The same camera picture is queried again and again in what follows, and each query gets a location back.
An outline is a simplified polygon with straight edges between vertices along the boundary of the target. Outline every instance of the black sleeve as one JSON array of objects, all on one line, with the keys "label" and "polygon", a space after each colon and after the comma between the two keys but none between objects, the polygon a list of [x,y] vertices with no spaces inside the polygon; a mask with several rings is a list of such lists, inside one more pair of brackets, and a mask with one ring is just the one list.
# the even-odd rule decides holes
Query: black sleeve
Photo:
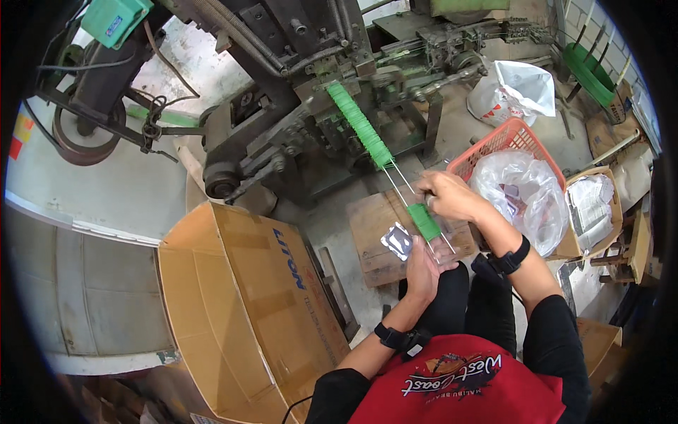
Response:
[{"label": "black sleeve", "polygon": [[591,388],[577,321],[562,296],[545,298],[532,311],[523,344],[523,363],[534,373],[563,379],[565,412],[559,423],[583,423]]},{"label": "black sleeve", "polygon": [[370,389],[370,380],[352,368],[330,371],[315,382],[306,424],[348,423]]}]

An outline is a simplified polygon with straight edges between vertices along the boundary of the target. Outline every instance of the white plastic sack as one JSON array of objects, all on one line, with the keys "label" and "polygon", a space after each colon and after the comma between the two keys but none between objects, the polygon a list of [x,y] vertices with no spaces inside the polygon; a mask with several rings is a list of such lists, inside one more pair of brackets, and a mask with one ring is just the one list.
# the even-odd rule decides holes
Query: white plastic sack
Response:
[{"label": "white plastic sack", "polygon": [[537,66],[496,60],[466,98],[473,116],[498,127],[517,116],[532,126],[537,115],[555,116],[553,77]]},{"label": "white plastic sack", "polygon": [[482,157],[468,180],[545,257],[565,235],[570,212],[563,189],[545,161],[504,150]]}]

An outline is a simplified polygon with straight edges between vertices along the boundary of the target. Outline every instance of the green wire coil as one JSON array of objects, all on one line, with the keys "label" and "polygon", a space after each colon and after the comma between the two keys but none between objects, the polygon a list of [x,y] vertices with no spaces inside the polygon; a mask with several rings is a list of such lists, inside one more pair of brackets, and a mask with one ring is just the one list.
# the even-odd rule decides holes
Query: green wire coil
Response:
[{"label": "green wire coil", "polygon": [[327,92],[358,135],[374,163],[380,169],[390,164],[393,155],[346,89],[340,83],[335,82],[327,87]]},{"label": "green wire coil", "polygon": [[438,223],[428,214],[428,209],[426,205],[422,203],[416,203],[407,207],[407,213],[410,214],[414,224],[419,229],[419,232],[422,234],[422,237],[426,239],[427,242],[435,239],[439,235],[442,235]]}]

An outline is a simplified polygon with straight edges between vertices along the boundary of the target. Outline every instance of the hand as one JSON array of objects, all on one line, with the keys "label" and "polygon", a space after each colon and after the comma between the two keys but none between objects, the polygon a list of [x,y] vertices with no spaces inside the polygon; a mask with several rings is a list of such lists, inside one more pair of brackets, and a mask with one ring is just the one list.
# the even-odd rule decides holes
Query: hand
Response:
[{"label": "hand", "polygon": [[417,182],[421,191],[430,191],[433,198],[428,207],[440,216],[453,220],[476,222],[494,207],[480,195],[471,191],[464,180],[446,171],[424,171]]},{"label": "hand", "polygon": [[426,304],[433,302],[438,293],[438,278],[440,274],[449,269],[455,269],[459,262],[455,261],[455,255],[447,244],[436,237],[431,240],[431,247],[436,252],[438,262],[433,258],[431,249],[420,235],[412,237],[412,251],[407,260],[407,294]]}]

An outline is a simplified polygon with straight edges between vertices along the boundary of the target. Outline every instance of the black pants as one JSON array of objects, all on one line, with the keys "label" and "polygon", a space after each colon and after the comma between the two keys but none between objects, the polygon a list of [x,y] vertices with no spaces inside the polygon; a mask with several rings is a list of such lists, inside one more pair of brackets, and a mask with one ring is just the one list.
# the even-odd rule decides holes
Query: black pants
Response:
[{"label": "black pants", "polygon": [[[400,281],[398,299],[407,292],[407,280]],[[472,334],[489,340],[515,358],[515,318],[511,283],[496,274],[476,274],[468,286],[468,269],[463,263],[445,271],[438,280],[438,294],[426,308],[415,328],[433,336]]]}]

